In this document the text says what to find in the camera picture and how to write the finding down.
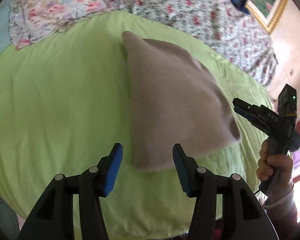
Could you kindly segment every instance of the picture frame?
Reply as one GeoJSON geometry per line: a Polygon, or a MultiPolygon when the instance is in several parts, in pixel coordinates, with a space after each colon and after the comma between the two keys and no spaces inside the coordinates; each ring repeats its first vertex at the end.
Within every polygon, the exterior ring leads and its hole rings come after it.
{"type": "Polygon", "coordinates": [[[278,23],[287,1],[288,0],[275,0],[271,5],[269,14],[266,17],[251,0],[247,1],[245,7],[256,17],[262,27],[270,34],[278,23]]]}

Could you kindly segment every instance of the brown blanket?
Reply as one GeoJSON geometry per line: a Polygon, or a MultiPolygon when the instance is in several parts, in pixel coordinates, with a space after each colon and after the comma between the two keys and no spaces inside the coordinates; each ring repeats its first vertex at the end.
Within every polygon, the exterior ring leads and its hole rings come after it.
{"type": "Polygon", "coordinates": [[[135,166],[173,166],[172,147],[202,158],[239,142],[231,108],[208,69],[183,48],[122,34],[132,86],[135,166]]]}

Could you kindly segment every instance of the tiled wall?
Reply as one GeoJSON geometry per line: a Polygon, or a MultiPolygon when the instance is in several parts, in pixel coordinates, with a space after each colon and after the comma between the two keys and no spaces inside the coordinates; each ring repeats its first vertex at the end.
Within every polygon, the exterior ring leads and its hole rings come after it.
{"type": "Polygon", "coordinates": [[[300,119],[300,12],[289,0],[273,32],[274,51],[279,65],[268,91],[277,99],[285,84],[290,84],[298,94],[298,119],[300,119]]]}

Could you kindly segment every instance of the finger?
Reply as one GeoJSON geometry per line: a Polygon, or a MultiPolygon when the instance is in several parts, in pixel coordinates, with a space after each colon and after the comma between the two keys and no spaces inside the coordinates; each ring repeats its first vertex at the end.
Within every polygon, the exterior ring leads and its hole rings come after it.
{"type": "Polygon", "coordinates": [[[263,161],[262,159],[259,159],[258,167],[260,171],[267,176],[271,176],[273,173],[273,169],[271,168],[271,166],[267,162],[263,161]]]}
{"type": "Polygon", "coordinates": [[[269,142],[268,142],[267,139],[264,140],[263,143],[261,144],[261,149],[263,149],[263,151],[264,151],[265,153],[268,152],[268,150],[269,150],[269,142]]]}
{"type": "Polygon", "coordinates": [[[268,180],[268,176],[263,174],[260,169],[257,169],[257,178],[260,180],[260,181],[266,181],[268,180]]]}
{"type": "Polygon", "coordinates": [[[260,155],[260,158],[261,158],[264,162],[267,161],[268,155],[264,152],[263,149],[260,150],[259,155],[260,155]]]}
{"type": "Polygon", "coordinates": [[[279,167],[286,172],[292,172],[293,169],[293,160],[283,154],[269,156],[267,163],[271,166],[279,167]]]}

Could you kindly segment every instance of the hand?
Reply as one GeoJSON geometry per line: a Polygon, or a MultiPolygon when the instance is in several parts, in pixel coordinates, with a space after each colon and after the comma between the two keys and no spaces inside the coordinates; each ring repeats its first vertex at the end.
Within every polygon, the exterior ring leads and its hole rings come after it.
{"type": "Polygon", "coordinates": [[[292,190],[293,160],[283,154],[269,156],[268,149],[269,144],[265,140],[259,152],[260,159],[258,161],[257,177],[260,181],[268,180],[269,176],[273,174],[271,166],[279,167],[282,170],[281,176],[271,194],[272,202],[276,202],[292,190]]]}

